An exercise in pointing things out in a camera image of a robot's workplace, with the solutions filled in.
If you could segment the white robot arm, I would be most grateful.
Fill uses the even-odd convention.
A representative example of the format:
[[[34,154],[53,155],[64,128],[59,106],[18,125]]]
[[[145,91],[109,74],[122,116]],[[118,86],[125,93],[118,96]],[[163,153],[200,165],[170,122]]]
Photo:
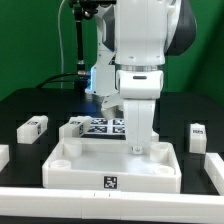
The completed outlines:
[[[77,22],[97,24],[98,56],[85,92],[103,100],[105,118],[123,111],[127,144],[140,154],[152,141],[165,57],[183,54],[196,37],[190,0],[69,0],[69,6]]]

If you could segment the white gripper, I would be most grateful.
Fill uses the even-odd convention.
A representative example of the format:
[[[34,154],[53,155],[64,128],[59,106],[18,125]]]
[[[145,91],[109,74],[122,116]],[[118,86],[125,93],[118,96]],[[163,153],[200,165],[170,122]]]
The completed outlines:
[[[101,113],[114,119],[123,110],[127,143],[136,155],[150,144],[156,100],[163,88],[163,71],[158,68],[122,65],[116,70],[119,96],[106,96]]]

